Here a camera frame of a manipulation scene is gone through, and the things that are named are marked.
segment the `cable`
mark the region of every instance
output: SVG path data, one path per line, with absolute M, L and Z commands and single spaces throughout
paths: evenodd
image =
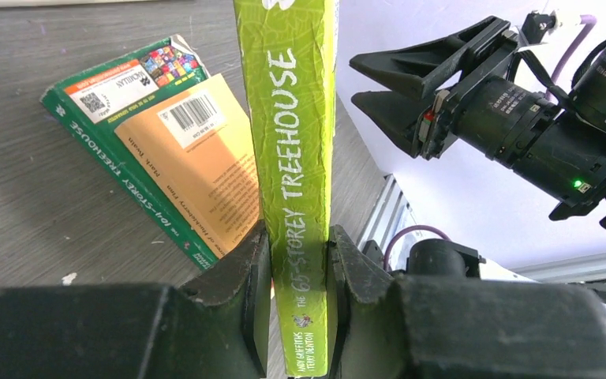
M 561 73 L 563 72 L 563 68 L 568 63 L 568 60 L 570 60 L 570 57 L 577 50 L 579 45 L 582 44 L 582 41 L 589 35 L 589 33 L 591 33 L 593 27 L 596 26 L 597 20 L 594 16 L 590 14 L 582 14 L 579 18 L 581 20 L 580 24 L 584 25 L 584 28 L 582 28 L 579 34 L 577 34 L 577 37 L 575 37 L 573 43 L 571 43 L 570 46 L 566 49 L 566 52 L 563 53 L 563 56 L 559 60 L 559 63 L 556 65 L 556 68 L 554 68 L 554 72 L 552 73 L 552 81 L 554 83 L 558 81 L 559 76 L 561 76 Z M 550 91 L 547 91 L 547 95 L 545 95 L 545 98 L 547 100 L 552 99 L 552 94 L 550 93 Z
M 574 104 L 570 102 L 568 94 L 554 83 L 552 78 L 547 73 L 547 70 L 542 66 L 542 63 L 537 59 L 532 51 L 519 51 L 517 55 L 522 56 L 522 60 L 529 67 L 537 81 L 539 81 L 546 89 L 547 92 L 553 94 L 553 96 L 559 101 L 559 106 L 567 111 L 574 111 Z
M 517 27 L 517 47 L 527 47 L 530 45 L 529 41 L 524 36 L 524 32 L 522 31 L 522 27 Z M 519 63 L 522 61 L 522 57 L 517 54 L 512 55 L 512 60 L 510 61 L 510 65 L 507 66 L 506 80 L 514 83 L 514 79 L 517 77 L 517 70 L 519 69 Z
M 582 79 L 582 77 L 584 76 L 586 71 L 589 70 L 589 68 L 593 64 L 593 61 L 596 59 L 598 54 L 600 54 L 605 48 L 606 48 L 606 40 L 599 43 L 598 46 L 594 47 L 593 50 L 591 50 L 591 52 L 589 53 L 589 55 L 587 55 L 587 57 L 584 59 L 582 64 L 579 65 L 579 68 L 577 68 L 577 71 L 575 71 L 575 74 L 573 75 L 572 88 L 575 88 L 575 86 Z
M 413 225 L 412 227 L 403 228 L 400 232 L 396 233 L 396 235 L 389 241 L 389 245 L 387 245 L 387 249 L 384 250 L 384 262 L 383 268 L 384 271 L 389 270 L 389 257 L 391 256 L 391 251 L 394 249 L 396 242 L 402 238 L 402 236 L 407 235 L 413 231 L 430 231 L 436 235 L 439 235 L 445 241 L 451 241 L 446 234 L 444 234 L 440 229 L 436 229 L 434 227 L 430 227 L 429 225 Z

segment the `red component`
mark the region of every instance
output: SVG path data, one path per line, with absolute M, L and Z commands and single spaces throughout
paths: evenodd
M 429 109 L 428 111 L 426 111 L 426 113 L 424 113 L 424 120 L 433 122 L 433 118 L 435 118 L 435 114 L 433 114 L 433 110 Z
M 169 83 L 168 78 L 165 75 L 162 77 L 158 77 L 156 79 L 156 82 L 159 87 L 163 87 L 164 85 Z

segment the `white wall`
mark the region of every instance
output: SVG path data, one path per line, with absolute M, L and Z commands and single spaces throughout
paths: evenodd
M 354 93 L 383 88 L 354 72 L 347 62 L 359 53 L 408 47 L 440 38 L 489 15 L 521 24 L 534 9 L 546 7 L 550 11 L 564 3 L 564 0 L 530 0 L 521 5 L 504 0 L 341 1 L 338 93 L 378 166 L 385 173 L 395 174 L 419 223 L 444 230 L 456 242 L 479 249 L 508 268 L 606 252 L 606 231 L 598 225 L 606 215 L 606 205 L 603 203 L 586 218 L 553 223 L 548 214 L 557 204 L 554 199 L 485 159 L 462 141 L 457 141 L 442 159 L 409 158 L 351 104 Z M 563 87 L 570 86 L 574 68 L 587 52 L 606 38 L 606 2 L 577 0 L 574 4 L 582 13 L 597 15 L 599 24 L 562 75 Z M 554 50 L 545 50 L 543 59 L 550 71 L 573 35 L 562 31 L 556 38 L 552 36 Z M 532 84 L 528 79 L 523 83 L 526 87 Z

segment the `publisher logo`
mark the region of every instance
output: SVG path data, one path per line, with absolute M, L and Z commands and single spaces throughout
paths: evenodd
M 271 10 L 277 4 L 280 5 L 280 9 L 289 9 L 296 0 L 261 0 L 261 4 L 264 5 L 265 9 Z
M 294 323 L 299 328 L 307 328 L 312 324 L 312 318 L 307 314 L 303 313 L 302 316 L 294 316 Z

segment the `orange book cover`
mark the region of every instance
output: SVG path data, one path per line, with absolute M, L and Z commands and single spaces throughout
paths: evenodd
M 218 257 L 257 221 L 249 118 L 222 75 L 128 118 L 115 133 Z

